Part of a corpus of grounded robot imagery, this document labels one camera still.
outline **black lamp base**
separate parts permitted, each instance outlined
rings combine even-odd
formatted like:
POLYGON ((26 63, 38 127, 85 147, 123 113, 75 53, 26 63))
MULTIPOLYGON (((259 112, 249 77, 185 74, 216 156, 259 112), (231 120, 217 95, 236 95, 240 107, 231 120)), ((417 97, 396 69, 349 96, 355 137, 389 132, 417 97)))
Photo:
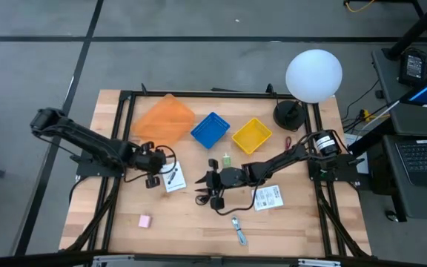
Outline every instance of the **black lamp base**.
POLYGON ((305 111, 298 102, 285 100, 274 108, 273 118, 281 128, 297 131, 305 122, 305 111))

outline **paper card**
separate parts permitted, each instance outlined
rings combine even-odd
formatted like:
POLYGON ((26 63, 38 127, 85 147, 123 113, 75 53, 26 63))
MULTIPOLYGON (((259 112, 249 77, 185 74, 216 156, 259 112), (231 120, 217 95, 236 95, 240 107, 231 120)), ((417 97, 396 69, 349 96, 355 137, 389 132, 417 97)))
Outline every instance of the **paper card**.
POLYGON ((278 185, 268 186, 266 188, 258 188, 255 196, 255 210, 262 211, 268 208, 275 208, 284 205, 279 192, 278 185))
MULTIPOLYGON (((173 165, 174 162, 162 166, 161 172, 169 171, 172 169, 173 165)), ((163 174, 162 179, 164 180, 164 185, 168 193, 187 187, 184 174, 182 174, 181 164, 179 162, 176 163, 176 167, 172 171, 163 174)))

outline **gray floor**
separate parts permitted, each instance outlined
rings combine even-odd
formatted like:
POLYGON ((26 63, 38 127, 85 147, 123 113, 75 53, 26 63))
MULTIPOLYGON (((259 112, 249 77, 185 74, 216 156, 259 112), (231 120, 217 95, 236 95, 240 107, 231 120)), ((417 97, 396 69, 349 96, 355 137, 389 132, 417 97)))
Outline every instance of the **gray floor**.
MULTIPOLYGON (((421 1, 427 8, 427 1, 421 1)), ((411 5, 375 3, 349 13, 342 0, 148 1, 105 0, 95 36, 400 36, 417 19, 411 5)), ((0 1, 0 35, 84 36, 96 1, 0 1)), ((300 52, 320 48, 340 60, 340 111, 377 80, 370 52, 391 44, 261 42, 92 43, 70 117, 89 125, 99 89, 286 92, 284 73, 300 52)), ((0 256, 12 253, 47 145, 30 135, 37 108, 61 107, 82 44, 0 43, 0 256)), ((419 45, 427 52, 427 45, 419 45)), ((367 95, 350 109, 383 105, 367 95)), ((56 251, 76 170, 64 151, 56 157, 28 253, 56 251)), ((393 224, 383 216, 391 200, 362 195, 373 253, 427 263, 427 220, 393 224)), ((150 263, 147 266, 159 266, 150 263)))

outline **pink cube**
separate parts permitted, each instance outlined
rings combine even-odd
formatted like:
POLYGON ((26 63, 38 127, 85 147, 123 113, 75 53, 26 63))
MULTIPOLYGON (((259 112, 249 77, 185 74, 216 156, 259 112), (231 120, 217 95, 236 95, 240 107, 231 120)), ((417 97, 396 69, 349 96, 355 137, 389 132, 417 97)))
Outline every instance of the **pink cube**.
POLYGON ((149 225, 151 224, 151 217, 148 215, 141 215, 139 217, 139 227, 143 228, 149 228, 149 225))

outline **black floor stripe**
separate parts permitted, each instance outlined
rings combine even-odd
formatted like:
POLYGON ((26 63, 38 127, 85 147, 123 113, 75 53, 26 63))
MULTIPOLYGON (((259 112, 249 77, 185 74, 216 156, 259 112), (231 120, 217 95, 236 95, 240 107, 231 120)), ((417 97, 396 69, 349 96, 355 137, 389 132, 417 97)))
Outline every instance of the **black floor stripe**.
POLYGON ((0 42, 83 42, 85 36, 0 36, 0 42))
MULTIPOLYGON (((95 6, 95 10, 93 11, 93 16, 90 22, 90 26, 88 28, 87 36, 82 45, 82 50, 80 51, 79 60, 77 61, 75 70, 73 72, 72 82, 70 83, 70 87, 68 89, 65 102, 62 106, 62 110, 67 115, 70 112, 70 107, 72 106, 73 98, 75 97, 75 92, 79 85, 80 76, 82 75, 85 59, 87 58, 88 50, 90 48, 90 41, 88 41, 88 39, 90 39, 93 36, 93 32, 95 30, 98 17, 100 16, 100 12, 102 10, 102 5, 103 5, 103 0, 98 0, 95 6)), ((54 138, 53 142, 57 145, 60 144, 60 138, 54 138)), ((43 166, 41 166, 42 170, 39 172, 40 176, 39 176, 39 181, 37 183, 36 192, 34 194, 33 201, 30 204, 30 209, 27 214, 27 218, 25 220, 24 227, 21 232, 21 237, 16 247, 16 251, 15 251, 16 256, 26 254, 27 247, 29 246, 29 242, 30 242, 30 237, 33 233, 34 226, 37 221, 37 215, 39 214, 39 209, 41 208, 42 200, 44 199, 45 191, 49 183, 50 174, 52 173, 52 168, 53 168, 54 162, 56 161, 57 150, 58 150, 57 147, 55 145, 51 145, 48 149, 49 149, 49 152, 47 153, 47 156, 42 163, 43 166)))
MULTIPOLYGON (((297 37, 297 36, 0 36, 0 42, 397 42, 401 37, 297 37)), ((420 37, 415 42, 427 42, 420 37)))
MULTIPOLYGON (((293 36, 95 36, 92 42, 397 42, 401 37, 293 37, 293 36)), ((416 42, 427 42, 420 37, 416 42)))

